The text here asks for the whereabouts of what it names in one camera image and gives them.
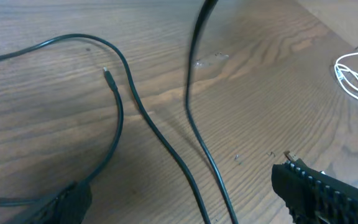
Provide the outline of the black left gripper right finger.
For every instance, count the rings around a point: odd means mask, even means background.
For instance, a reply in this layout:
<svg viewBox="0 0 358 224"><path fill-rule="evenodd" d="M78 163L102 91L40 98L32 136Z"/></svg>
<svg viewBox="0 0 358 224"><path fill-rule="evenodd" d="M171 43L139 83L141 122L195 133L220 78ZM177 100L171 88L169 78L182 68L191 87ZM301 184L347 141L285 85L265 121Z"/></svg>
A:
<svg viewBox="0 0 358 224"><path fill-rule="evenodd" d="M271 180L293 223L358 224L358 188L317 172L301 160L273 165Z"/></svg>

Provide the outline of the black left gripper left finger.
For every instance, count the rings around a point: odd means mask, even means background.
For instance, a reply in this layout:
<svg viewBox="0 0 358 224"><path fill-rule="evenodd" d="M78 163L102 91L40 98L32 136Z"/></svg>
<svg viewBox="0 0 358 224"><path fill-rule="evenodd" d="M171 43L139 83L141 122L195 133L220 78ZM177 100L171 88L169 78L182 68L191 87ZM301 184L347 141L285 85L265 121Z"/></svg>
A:
<svg viewBox="0 0 358 224"><path fill-rule="evenodd" d="M6 224L80 224L92 203L91 187L86 182L70 184L46 196Z"/></svg>

